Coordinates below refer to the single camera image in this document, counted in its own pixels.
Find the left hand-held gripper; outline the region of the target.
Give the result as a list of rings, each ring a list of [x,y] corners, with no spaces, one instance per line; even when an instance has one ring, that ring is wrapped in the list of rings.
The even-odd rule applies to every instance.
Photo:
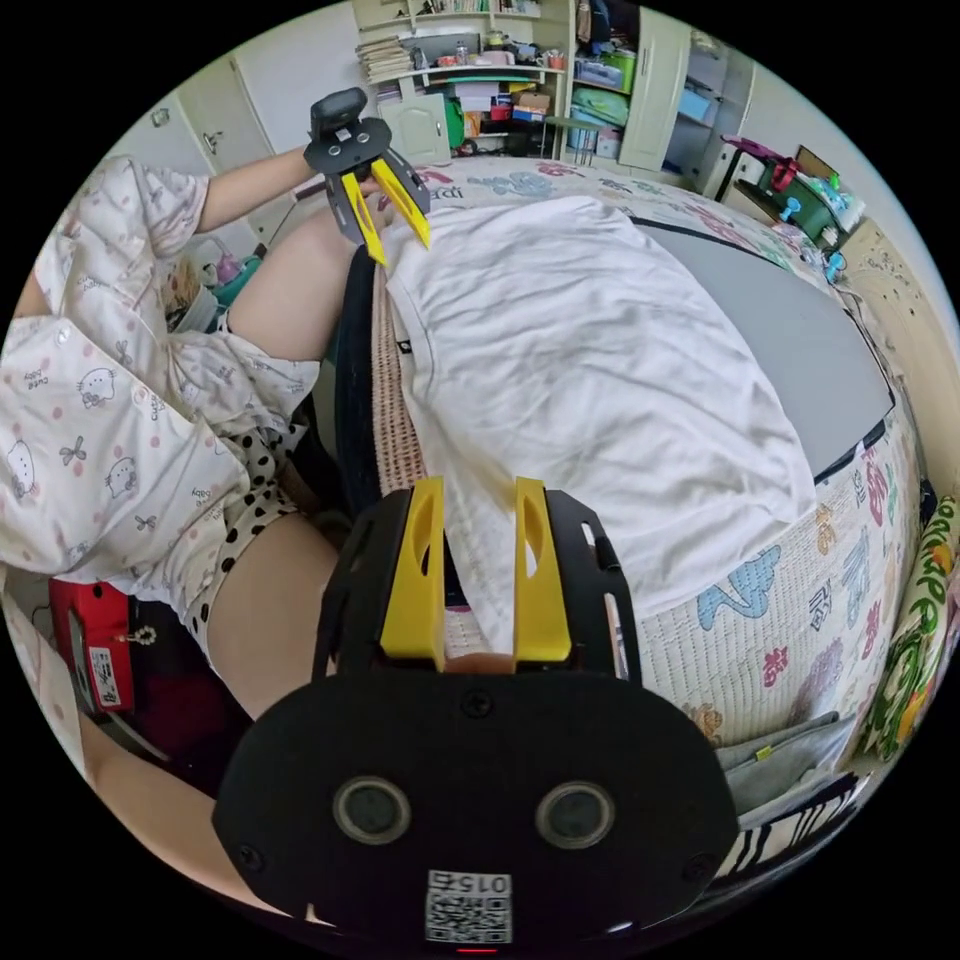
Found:
[[[357,115],[313,115],[304,159],[322,176],[328,206],[341,233],[380,266],[382,241],[361,184],[372,180],[388,197],[424,248],[431,243],[431,195],[417,171],[392,148],[389,126]]]

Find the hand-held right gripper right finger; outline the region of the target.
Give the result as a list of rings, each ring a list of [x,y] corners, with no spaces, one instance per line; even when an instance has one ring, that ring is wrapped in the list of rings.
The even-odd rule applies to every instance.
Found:
[[[572,641],[546,488],[541,481],[516,479],[515,528],[515,663],[562,665],[569,660]]]

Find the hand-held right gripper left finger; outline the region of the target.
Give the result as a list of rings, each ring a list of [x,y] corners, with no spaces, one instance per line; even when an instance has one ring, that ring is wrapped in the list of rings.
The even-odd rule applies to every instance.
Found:
[[[405,508],[380,647],[391,661],[445,669],[444,481],[425,477]]]

